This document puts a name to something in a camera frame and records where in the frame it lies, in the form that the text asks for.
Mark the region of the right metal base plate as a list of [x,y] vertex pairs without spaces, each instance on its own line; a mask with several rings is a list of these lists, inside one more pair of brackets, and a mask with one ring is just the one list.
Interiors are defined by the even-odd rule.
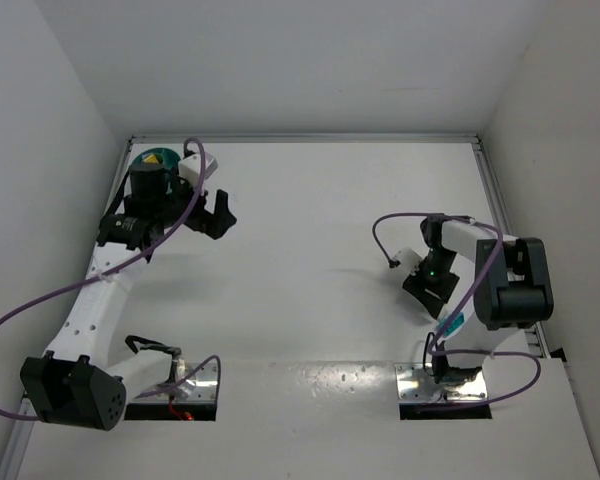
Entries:
[[398,363],[395,374],[401,404],[475,403],[488,399],[481,367],[450,368],[436,379],[430,364]]

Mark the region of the aluminium frame rail left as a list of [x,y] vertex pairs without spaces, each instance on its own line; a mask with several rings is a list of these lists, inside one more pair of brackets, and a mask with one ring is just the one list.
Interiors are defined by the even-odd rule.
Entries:
[[[131,136],[124,143],[122,154],[117,162],[117,169],[112,183],[111,192],[106,203],[106,208],[98,220],[98,229],[101,229],[104,217],[111,212],[115,213],[118,205],[121,202],[121,198],[124,193],[124,183],[127,178],[126,165],[129,153],[132,149],[133,141],[134,136]],[[38,306],[46,301],[52,300],[60,295],[67,294],[74,290],[80,291],[83,287],[90,284],[90,277],[87,276],[85,280],[81,280],[66,287],[53,290],[48,294],[44,294],[31,301],[28,301],[3,315],[0,318],[0,327],[3,326],[8,320],[30,308]],[[0,407],[0,416],[12,420],[13,422],[8,443],[1,456],[0,479],[16,479],[22,465],[24,454],[26,453],[26,448],[31,436],[33,424],[38,421],[39,418],[32,406],[31,400],[25,391],[21,392],[18,412],[9,412]]]

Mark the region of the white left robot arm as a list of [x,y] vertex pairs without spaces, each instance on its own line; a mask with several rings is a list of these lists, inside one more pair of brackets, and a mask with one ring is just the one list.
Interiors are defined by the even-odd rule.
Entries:
[[129,166],[99,224],[92,284],[80,289],[44,355],[21,367],[40,421],[109,431],[137,399],[184,400],[191,393],[204,367],[186,363],[180,348],[129,335],[132,357],[113,364],[109,350],[133,284],[165,233],[185,225],[219,239],[235,225],[225,191],[217,191],[213,211],[205,208],[201,185],[216,169],[215,158],[197,154],[174,165],[151,155]]

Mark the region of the teal long lego brick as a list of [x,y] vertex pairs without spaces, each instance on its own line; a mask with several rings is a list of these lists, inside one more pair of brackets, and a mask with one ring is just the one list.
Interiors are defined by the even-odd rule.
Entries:
[[436,332],[440,334],[440,340],[446,341],[454,337],[465,324],[465,315],[463,312],[457,314],[451,322],[448,321],[450,316],[439,320],[436,327]]

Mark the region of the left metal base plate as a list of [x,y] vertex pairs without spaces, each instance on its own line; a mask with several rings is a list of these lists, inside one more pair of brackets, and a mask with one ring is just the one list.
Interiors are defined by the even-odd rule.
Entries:
[[131,404],[164,405],[172,400],[173,406],[214,406],[217,398],[218,366],[215,360],[200,367],[198,364],[186,363],[180,366],[176,379],[180,380],[185,375],[197,369],[195,375],[190,376],[182,385],[170,392],[153,395],[150,397],[137,397],[130,401]]

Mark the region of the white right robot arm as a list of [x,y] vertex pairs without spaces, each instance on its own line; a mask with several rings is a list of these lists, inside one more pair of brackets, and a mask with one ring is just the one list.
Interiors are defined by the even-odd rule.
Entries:
[[425,342],[428,373],[436,383],[475,376],[515,330],[551,317],[542,240],[444,214],[426,216],[420,230],[428,252],[404,254],[411,270],[402,287],[437,323]]

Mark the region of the aluminium frame rail back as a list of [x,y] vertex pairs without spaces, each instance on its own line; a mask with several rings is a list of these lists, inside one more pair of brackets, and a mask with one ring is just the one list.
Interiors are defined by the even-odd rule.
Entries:
[[296,133],[199,134],[203,143],[460,143],[479,144],[467,133]]

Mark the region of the teal divided round container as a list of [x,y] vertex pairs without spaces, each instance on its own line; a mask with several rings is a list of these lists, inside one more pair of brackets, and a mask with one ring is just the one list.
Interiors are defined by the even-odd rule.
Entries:
[[[141,159],[147,154],[157,154],[161,164],[143,164]],[[129,167],[131,192],[141,198],[157,198],[166,195],[171,189],[172,177],[180,156],[172,149],[157,147],[139,154]]]

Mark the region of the yellow lego brick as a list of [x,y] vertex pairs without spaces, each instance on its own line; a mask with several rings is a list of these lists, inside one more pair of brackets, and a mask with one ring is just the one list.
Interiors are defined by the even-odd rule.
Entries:
[[159,155],[151,153],[144,155],[141,159],[141,162],[143,164],[161,164],[162,159]]

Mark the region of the metal base plate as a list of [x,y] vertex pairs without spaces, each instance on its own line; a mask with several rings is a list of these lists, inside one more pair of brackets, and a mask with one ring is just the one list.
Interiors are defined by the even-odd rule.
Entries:
[[185,375],[197,369],[195,375],[190,376],[182,385],[170,392],[153,395],[150,397],[137,397],[130,401],[131,404],[164,405],[172,400],[173,406],[214,406],[217,398],[218,366],[215,360],[200,367],[198,364],[186,363],[180,366],[176,379],[180,380]]
[[398,363],[395,374],[401,404],[475,403],[488,399],[481,367],[450,368],[436,379],[430,364]]

